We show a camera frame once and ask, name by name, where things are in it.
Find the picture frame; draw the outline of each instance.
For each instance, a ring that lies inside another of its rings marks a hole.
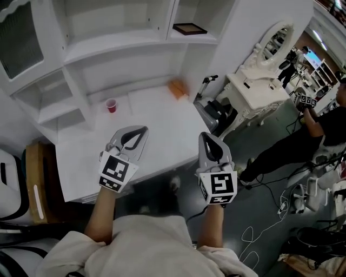
[[[208,33],[206,30],[193,23],[177,23],[173,24],[173,29],[180,32],[184,36],[202,35]]]

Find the white cabinet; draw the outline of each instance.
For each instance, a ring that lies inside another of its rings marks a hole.
[[[108,97],[181,77],[193,101],[234,2],[1,2],[0,87],[55,144],[92,131],[92,105]],[[208,33],[172,29],[190,22]]]

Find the black shirt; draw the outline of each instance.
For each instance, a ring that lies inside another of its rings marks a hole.
[[[346,142],[346,108],[337,107],[336,109],[319,116],[315,119],[319,122],[324,134],[325,146],[336,146]]]

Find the ceiling light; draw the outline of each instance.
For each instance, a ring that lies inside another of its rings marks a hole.
[[[322,48],[326,51],[326,50],[327,50],[327,47],[324,45],[323,42],[321,43],[321,45],[322,45]]]
[[[340,0],[335,0],[335,5],[339,10],[342,10]]]
[[[318,39],[318,41],[322,42],[320,35],[315,30],[313,30],[313,32],[314,32],[315,37]]]

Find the white cable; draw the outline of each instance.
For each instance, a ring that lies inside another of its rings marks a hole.
[[[244,254],[244,252],[249,248],[249,246],[250,246],[252,243],[256,242],[256,241],[261,237],[261,235],[262,235],[265,231],[267,231],[267,230],[269,230],[270,228],[274,227],[275,225],[281,223],[281,222],[286,218],[286,216],[287,216],[287,214],[288,214],[288,210],[289,210],[290,205],[291,205],[292,192],[293,192],[294,189],[295,189],[296,187],[298,187],[298,186],[299,186],[299,185],[297,184],[297,185],[295,185],[295,186],[293,187],[293,189],[291,190],[291,193],[290,193],[290,196],[289,196],[288,199],[287,199],[285,196],[283,196],[283,194],[286,192],[286,190],[284,190],[284,191],[282,192],[282,194],[281,194],[281,196],[280,196],[280,207],[281,207],[281,205],[285,204],[285,205],[286,205],[286,209],[283,210],[283,211],[281,211],[281,212],[279,213],[279,218],[280,218],[280,220],[279,220],[278,222],[274,223],[273,225],[271,225],[271,226],[268,227],[267,229],[264,229],[263,231],[261,231],[261,233],[259,234],[259,236],[258,236],[255,240],[254,240],[254,229],[253,229],[253,227],[252,227],[252,226],[249,226],[248,228],[245,229],[245,231],[244,231],[243,234],[242,234],[242,241],[248,242],[249,244],[246,246],[246,248],[244,249],[244,251],[240,254],[239,260],[241,259],[241,257],[242,257],[242,255]],[[245,240],[245,239],[243,238],[243,237],[244,237],[244,234],[246,233],[246,231],[247,231],[248,229],[251,229],[251,240]],[[252,270],[254,270],[255,267],[256,267],[256,266],[258,265],[258,263],[260,262],[260,256],[257,254],[256,251],[250,252],[250,253],[245,257],[245,259],[242,261],[242,263],[244,263],[244,261],[245,261],[245,260],[248,258],[248,256],[249,256],[250,254],[252,254],[252,253],[255,253],[256,256],[258,257],[257,263],[256,263],[255,266],[252,268]]]

